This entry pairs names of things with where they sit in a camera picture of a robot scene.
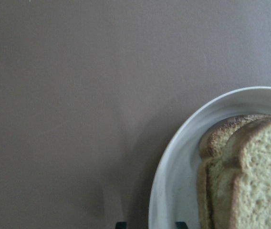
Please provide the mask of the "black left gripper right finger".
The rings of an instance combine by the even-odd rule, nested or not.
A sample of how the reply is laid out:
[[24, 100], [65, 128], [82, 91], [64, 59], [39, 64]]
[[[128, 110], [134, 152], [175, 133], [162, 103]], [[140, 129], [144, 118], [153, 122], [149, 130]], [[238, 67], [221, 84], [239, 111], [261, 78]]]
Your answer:
[[186, 229], [186, 223], [183, 221], [175, 222], [176, 229]]

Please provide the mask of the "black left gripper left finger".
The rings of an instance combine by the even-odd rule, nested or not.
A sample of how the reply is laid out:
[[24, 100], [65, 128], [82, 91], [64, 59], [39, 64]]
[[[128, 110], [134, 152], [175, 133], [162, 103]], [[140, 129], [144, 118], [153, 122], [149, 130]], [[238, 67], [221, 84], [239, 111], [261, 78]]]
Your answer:
[[115, 229], [127, 229], [127, 222], [125, 221], [116, 222]]

